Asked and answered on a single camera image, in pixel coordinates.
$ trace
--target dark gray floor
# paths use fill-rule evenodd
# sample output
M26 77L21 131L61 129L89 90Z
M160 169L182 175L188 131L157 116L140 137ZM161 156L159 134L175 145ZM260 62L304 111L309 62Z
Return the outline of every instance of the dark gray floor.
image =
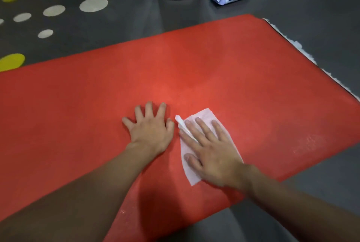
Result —
M1 55L22 53L32 64L199 23L251 13L265 17L299 41L318 65L360 96L360 0L243 0L216 6L210 0L109 0L102 11L84 13L83 0L19 0L0 8ZM66 11L45 17L45 8ZM30 12L29 21L12 18ZM47 39L37 38L54 30ZM287 184L360 215L360 145L286 181ZM248 200L160 241L292 241L276 221Z

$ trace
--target red mat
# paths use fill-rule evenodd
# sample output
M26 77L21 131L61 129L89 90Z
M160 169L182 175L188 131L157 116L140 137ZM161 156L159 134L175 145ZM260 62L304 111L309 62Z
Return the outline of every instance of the red mat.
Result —
M0 93L0 219L116 156L130 140L121 117L148 100L171 118L209 107L244 161L278 180L360 140L360 103L250 15L3 72ZM155 240L240 199L190 186L176 130L106 241Z

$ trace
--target white polka dot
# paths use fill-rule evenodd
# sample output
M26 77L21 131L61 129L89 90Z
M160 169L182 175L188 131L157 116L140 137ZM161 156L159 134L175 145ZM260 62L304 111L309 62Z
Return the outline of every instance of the white polka dot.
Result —
M31 17L31 14L28 12L24 12L23 14L18 14L17 16L14 17L14 21L15 22L22 22L22 21L26 21Z
M108 5L107 0L85 0L79 8L84 12L100 11Z
M47 38L47 37L51 36L53 33L54 33L53 30L46 29L46 30L41 31L37 36L38 36L38 38L42 39L42 38Z
M51 6L43 11L43 15L46 17L54 17L65 12L65 7L63 5Z

